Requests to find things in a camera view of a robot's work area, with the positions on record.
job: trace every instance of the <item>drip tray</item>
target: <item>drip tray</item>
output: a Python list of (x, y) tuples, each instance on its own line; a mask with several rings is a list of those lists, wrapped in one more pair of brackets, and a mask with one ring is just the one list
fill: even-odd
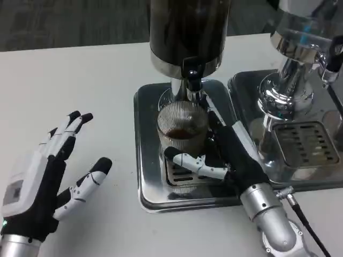
[[(203, 85), (224, 121), (231, 124), (230, 98), (224, 85), (216, 80), (206, 80)], [(234, 190), (228, 190), (220, 180), (198, 176), (162, 157), (156, 119), (159, 98), (168, 88), (169, 83), (146, 85), (134, 99), (138, 194), (142, 207), (151, 213), (163, 213), (239, 205)]]
[(285, 164), (302, 169), (339, 162), (339, 155), (320, 122), (283, 123), (273, 126)]

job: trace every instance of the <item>robotic finger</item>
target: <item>robotic finger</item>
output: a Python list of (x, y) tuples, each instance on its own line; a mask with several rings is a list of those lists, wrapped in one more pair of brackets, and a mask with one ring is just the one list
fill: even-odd
[(87, 198), (101, 185), (111, 169), (112, 161), (100, 158), (92, 169), (80, 178), (75, 186), (71, 186), (57, 196), (57, 207), (53, 218), (61, 221), (73, 210), (86, 202)]

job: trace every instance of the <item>gray carpet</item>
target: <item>gray carpet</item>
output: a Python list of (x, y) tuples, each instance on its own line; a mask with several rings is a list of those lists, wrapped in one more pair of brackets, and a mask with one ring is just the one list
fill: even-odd
[[(0, 51), (148, 42), (147, 1), (0, 0)], [(274, 13), (232, 0), (227, 34), (261, 33)]]

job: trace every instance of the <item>table surface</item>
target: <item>table surface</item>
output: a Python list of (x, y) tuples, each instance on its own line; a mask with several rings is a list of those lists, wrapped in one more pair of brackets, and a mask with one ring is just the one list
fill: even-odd
[[(269, 35), (228, 37), (221, 68), (227, 83), (241, 71), (274, 69), (281, 56)], [(259, 233), (241, 206), (148, 214), (137, 198), (133, 96), (167, 82), (150, 62), (148, 43), (0, 53), (0, 199), (16, 157), (74, 111), (92, 112), (62, 181), (71, 186), (102, 156), (114, 165), (88, 203), (61, 223), (43, 256), (265, 256)], [(341, 256), (343, 189), (297, 193), (303, 211), (332, 256)], [(285, 204), (289, 217), (298, 222)], [(309, 248), (321, 252), (305, 232)]]

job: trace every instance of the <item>robotic hand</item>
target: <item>robotic hand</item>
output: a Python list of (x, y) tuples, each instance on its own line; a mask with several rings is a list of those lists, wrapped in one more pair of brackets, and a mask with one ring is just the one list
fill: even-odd
[(106, 178), (112, 162), (103, 157), (76, 186), (57, 195), (75, 135), (91, 119), (92, 114), (79, 111), (69, 114), (13, 167), (2, 206), (0, 257), (36, 257), (40, 244), (56, 231), (59, 221), (84, 204)]
[(222, 179), (226, 185), (236, 189), (250, 220), (261, 232), (263, 248), (268, 256), (316, 256), (307, 249), (300, 227), (287, 218), (280, 202), (285, 198), (325, 256), (330, 256), (292, 195), (293, 188), (274, 193), (255, 144), (242, 123), (238, 121), (232, 126), (226, 125), (208, 96), (205, 103), (206, 106), (202, 106), (207, 109), (210, 129), (214, 134), (213, 140), (217, 144), (221, 159), (226, 163), (226, 168), (208, 167), (204, 164), (203, 157), (195, 159), (173, 147), (165, 150), (165, 157), (199, 175)]

